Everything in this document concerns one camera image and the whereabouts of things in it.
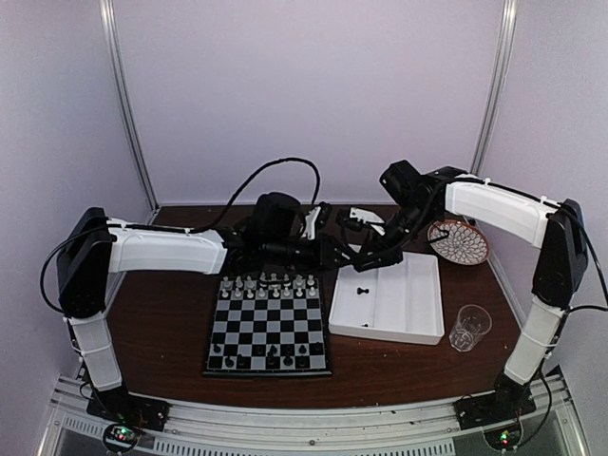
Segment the black chess pawn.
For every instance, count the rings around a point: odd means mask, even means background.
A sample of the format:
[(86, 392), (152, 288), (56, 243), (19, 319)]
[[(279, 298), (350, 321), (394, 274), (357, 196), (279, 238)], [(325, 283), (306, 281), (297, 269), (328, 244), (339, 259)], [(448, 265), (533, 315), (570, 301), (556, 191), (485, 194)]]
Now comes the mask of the black chess pawn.
[(311, 345), (311, 354), (321, 354), (323, 352), (323, 344), (316, 342)]

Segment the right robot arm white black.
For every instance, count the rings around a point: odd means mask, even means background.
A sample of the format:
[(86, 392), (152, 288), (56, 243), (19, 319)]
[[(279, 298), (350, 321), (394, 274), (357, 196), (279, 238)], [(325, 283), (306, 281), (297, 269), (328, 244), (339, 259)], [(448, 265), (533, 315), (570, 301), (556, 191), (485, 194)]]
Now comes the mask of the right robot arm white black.
[(589, 264), (584, 217), (573, 199), (533, 197), (494, 180), (446, 166), (423, 174), (396, 161), (379, 181), (398, 206), (381, 234), (371, 234), (355, 255), (358, 272), (399, 262), (403, 247), (446, 214), (479, 221), (499, 243), (496, 258), (515, 266), (508, 243), (528, 247), (523, 268), (531, 274), (530, 305), (522, 333), (487, 398), (493, 418), (508, 418), (523, 404), (522, 388), (536, 376), (558, 340)]

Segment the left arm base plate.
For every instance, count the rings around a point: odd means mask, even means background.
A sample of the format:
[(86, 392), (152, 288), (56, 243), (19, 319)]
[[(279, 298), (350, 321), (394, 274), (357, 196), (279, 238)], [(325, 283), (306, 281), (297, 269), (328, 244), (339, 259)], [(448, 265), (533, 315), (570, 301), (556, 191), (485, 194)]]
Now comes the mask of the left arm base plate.
[(169, 404), (162, 400), (131, 395), (102, 395), (88, 401), (86, 412), (133, 428), (163, 431), (169, 409)]

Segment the black white chess board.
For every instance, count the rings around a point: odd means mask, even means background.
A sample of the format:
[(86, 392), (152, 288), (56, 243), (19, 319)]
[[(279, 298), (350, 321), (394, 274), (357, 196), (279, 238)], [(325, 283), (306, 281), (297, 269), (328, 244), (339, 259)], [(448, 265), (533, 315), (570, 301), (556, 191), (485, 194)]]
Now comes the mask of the black white chess board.
[[(202, 374), (207, 377), (242, 378), (331, 375), (323, 282), (316, 277), (321, 291), (318, 298), (219, 300), (217, 293)], [(311, 354), (311, 345), (316, 342), (323, 344), (321, 354)], [(214, 343), (222, 346), (222, 353), (213, 353)], [(265, 347), (264, 355), (256, 355), (256, 345)], [(268, 354), (272, 345), (278, 348), (276, 355)], [(300, 345), (306, 346), (306, 354), (297, 352)], [(244, 369), (237, 365), (239, 354), (248, 358), (248, 366)], [(291, 355), (294, 360), (289, 368), (283, 365), (285, 355)], [(226, 356), (235, 361), (231, 369), (224, 365)], [(276, 369), (266, 368), (267, 356), (278, 358)], [(302, 356), (308, 358), (307, 369), (297, 367), (296, 359)]]

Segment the white plastic compartment tray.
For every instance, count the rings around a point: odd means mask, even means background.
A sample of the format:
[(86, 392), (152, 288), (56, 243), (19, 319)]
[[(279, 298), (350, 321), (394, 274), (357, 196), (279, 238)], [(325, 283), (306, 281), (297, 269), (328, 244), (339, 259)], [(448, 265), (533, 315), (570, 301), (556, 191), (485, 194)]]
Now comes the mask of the white plastic compartment tray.
[[(369, 294), (356, 289), (369, 288)], [(369, 328), (361, 325), (368, 323)], [(437, 345), (445, 335), (438, 258), (403, 253), (399, 264), (363, 273), (338, 272), (329, 316), (332, 334)]]

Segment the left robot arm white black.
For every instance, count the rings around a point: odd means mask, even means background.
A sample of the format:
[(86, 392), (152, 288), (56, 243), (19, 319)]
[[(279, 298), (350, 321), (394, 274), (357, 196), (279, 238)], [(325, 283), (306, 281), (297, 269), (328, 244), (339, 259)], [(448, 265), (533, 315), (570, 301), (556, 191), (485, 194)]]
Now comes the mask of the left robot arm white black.
[(249, 273), (266, 265), (317, 274), (348, 265), (348, 245), (324, 232), (332, 208), (309, 211), (282, 193), (258, 198), (236, 226), (218, 222), (199, 228), (140, 225), (87, 209), (66, 240), (47, 256), (56, 264), (58, 305), (87, 367), (101, 408), (117, 422), (130, 420), (137, 403), (124, 388), (105, 314), (111, 274), (178, 271), (207, 276)]

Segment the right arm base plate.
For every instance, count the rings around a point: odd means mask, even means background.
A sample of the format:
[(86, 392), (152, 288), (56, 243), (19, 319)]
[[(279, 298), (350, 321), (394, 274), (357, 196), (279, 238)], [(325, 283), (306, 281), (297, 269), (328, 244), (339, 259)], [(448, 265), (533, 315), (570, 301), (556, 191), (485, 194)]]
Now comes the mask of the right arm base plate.
[(532, 399), (525, 399), (515, 405), (500, 402), (496, 392), (464, 396), (455, 401), (453, 406), (461, 430), (514, 420), (519, 415), (529, 414), (537, 409)]

